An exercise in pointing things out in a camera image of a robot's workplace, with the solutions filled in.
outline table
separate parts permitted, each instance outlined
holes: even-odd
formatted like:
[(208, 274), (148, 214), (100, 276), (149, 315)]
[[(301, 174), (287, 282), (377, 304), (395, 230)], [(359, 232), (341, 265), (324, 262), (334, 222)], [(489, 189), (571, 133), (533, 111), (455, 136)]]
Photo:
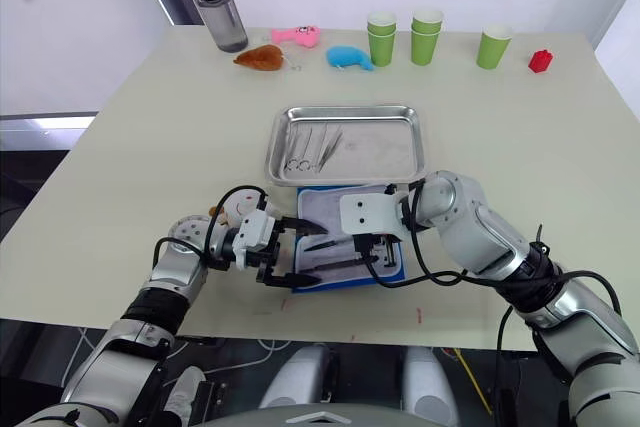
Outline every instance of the table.
[[(265, 35), (251, 32), (252, 45)], [(430, 170), (479, 180), (492, 208), (527, 238), (544, 222), (552, 258), (606, 275), (640, 335), (638, 121), (583, 36), (517, 35), (495, 71), (475, 65), (478, 40), (444, 33), (433, 63), (418, 67), (400, 33), (391, 66), (367, 73), (324, 60), (330, 45), (366, 49), (365, 33), (328, 31), (314, 50), (284, 48), (300, 70), (257, 72), (233, 64), (205, 28), (171, 29), (2, 242), (0, 316), (107, 328), (135, 297), (155, 240), (175, 220), (207, 212), (235, 185), (266, 185), (278, 112), (400, 102), (419, 113)], [(543, 48), (555, 59), (536, 75), (528, 59)], [(294, 212), (293, 188), (267, 190)], [(291, 245), (283, 244), (286, 262)], [(437, 234), (425, 233), (422, 246), (433, 269), (454, 267)], [(404, 251), (417, 273), (409, 246)], [(293, 295), (254, 277), (253, 269), (212, 271), (181, 333), (493, 348), (505, 309), (493, 291), (470, 285)], [(505, 346), (533, 349), (522, 322), (510, 321)]]

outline yellow cable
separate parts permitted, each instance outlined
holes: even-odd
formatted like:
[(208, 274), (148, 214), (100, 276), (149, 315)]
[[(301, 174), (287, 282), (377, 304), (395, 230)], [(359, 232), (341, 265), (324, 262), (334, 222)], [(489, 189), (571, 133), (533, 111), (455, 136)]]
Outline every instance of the yellow cable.
[(475, 387), (476, 392), (478, 393), (478, 396), (480, 397), (480, 400), (482, 400), (482, 404), (484, 405), (484, 408), (487, 410), (489, 415), (493, 415), (493, 412), (491, 411), (491, 407), (489, 407), (489, 402), (487, 402), (487, 399), (484, 397), (484, 394), (482, 393), (482, 390), (480, 389), (480, 386), (478, 385), (478, 381), (476, 380), (475, 376), (473, 375), (473, 372), (471, 372), (471, 369), (469, 368), (469, 365), (467, 364), (467, 361), (464, 360), (464, 357), (462, 357), (462, 353), (460, 352), (460, 349), (454, 348), (453, 351), (455, 352), (456, 357), (458, 357), (458, 359), (460, 359), (460, 363), (464, 367), (464, 370), (467, 371), (467, 375), (469, 376), (469, 379), (471, 379), (471, 383)]

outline floor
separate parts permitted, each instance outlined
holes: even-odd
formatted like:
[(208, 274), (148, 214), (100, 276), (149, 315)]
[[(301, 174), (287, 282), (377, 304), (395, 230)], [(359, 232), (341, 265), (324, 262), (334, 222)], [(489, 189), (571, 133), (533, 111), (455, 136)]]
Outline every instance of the floor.
[[(1, 153), (2, 173), (19, 181), (27, 191), (19, 192), (18, 199), (0, 198), (0, 237), (4, 237), (21, 213), (20, 206), (28, 203), (28, 191), (35, 192), (64, 152)], [(95, 345), (104, 332), (87, 331), (87, 337)], [(72, 373), (86, 358), (91, 347), (79, 340), (78, 328), (68, 326), (39, 325), (12, 320), (0, 320), (0, 373), (3, 378), (20, 378), (49, 386), (60, 386), (69, 366)], [(76, 347), (77, 355), (72, 358)], [(176, 350), (184, 342), (176, 343)], [(216, 391), (220, 402), (214, 416), (225, 416), (254, 409), (258, 406), (271, 379), (278, 369), (300, 347), (308, 345), (292, 342), (283, 350), (274, 352), (265, 362), (242, 368), (228, 369), (208, 376), (217, 385), (225, 384), (224, 391)], [(364, 344), (328, 344), (340, 361), (337, 384), (332, 392), (333, 402), (352, 402), (397, 408), (400, 403), (399, 372), (403, 347)], [(493, 419), (485, 411), (461, 363), (450, 351), (434, 349), (442, 363), (458, 404), (463, 426), (491, 426)], [(255, 340), (208, 339), (205, 342), (189, 342), (175, 356), (167, 360), (168, 378), (177, 377), (189, 365), (203, 370), (253, 363), (263, 359), (268, 352)], [(489, 395), (493, 384), (495, 352), (487, 350), (463, 350), (463, 356), (474, 372), (481, 389)], [(504, 386), (514, 392), (518, 411), (518, 425), (546, 426), (556, 424), (560, 401), (566, 399), (567, 388), (551, 375), (542, 360), (532, 353), (506, 352), (504, 355)], [(164, 389), (163, 396), (170, 387)], [(200, 403), (206, 402), (212, 393), (203, 389)], [(7, 406), (0, 405), (2, 411)], [(201, 418), (192, 418), (199, 423)]]

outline water bottle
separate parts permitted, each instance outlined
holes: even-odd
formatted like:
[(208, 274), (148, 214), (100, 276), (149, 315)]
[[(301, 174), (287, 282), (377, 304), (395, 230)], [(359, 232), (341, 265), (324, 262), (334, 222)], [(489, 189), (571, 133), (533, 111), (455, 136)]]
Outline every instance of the water bottle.
[(194, 0), (213, 40), (224, 52), (238, 52), (249, 40), (233, 0)]

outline pink toy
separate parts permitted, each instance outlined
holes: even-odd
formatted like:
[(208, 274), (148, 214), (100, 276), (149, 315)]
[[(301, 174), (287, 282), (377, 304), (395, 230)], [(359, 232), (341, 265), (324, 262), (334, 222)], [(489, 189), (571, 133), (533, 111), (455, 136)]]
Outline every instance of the pink toy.
[(320, 41), (320, 29), (313, 25), (305, 27), (297, 27), (295, 29), (275, 30), (271, 31), (271, 42), (279, 44), (286, 40), (293, 40), (296, 44), (305, 47), (315, 47)]

